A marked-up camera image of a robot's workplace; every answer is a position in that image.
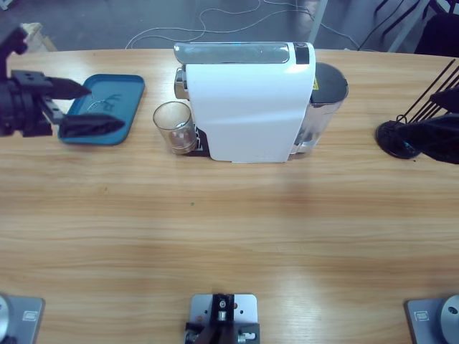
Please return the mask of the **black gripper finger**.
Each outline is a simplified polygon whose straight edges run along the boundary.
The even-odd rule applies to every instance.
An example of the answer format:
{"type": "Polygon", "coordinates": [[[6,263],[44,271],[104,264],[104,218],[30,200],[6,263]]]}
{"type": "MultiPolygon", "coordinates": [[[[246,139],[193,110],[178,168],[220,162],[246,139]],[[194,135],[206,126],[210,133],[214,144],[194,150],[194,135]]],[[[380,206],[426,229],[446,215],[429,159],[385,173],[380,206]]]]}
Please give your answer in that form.
{"type": "Polygon", "coordinates": [[[430,158],[458,164],[458,114],[447,113],[397,129],[409,146],[430,158]]]}
{"type": "Polygon", "coordinates": [[[447,90],[436,92],[430,96],[430,100],[448,113],[459,112],[459,87],[451,87],[447,90]]]}

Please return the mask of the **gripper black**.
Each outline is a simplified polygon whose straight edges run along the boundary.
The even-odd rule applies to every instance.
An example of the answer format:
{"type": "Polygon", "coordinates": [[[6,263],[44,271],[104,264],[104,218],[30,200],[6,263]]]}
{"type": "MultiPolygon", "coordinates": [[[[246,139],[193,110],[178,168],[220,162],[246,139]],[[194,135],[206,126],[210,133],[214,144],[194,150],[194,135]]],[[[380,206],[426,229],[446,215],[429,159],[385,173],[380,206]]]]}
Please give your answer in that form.
{"type": "Polygon", "coordinates": [[[48,136],[61,123],[62,138],[106,135],[125,122],[111,115],[89,113],[66,115],[53,100],[74,100],[90,95],[78,82],[48,77],[41,72],[13,70],[1,81],[1,136],[19,132],[25,138],[48,136]]]}

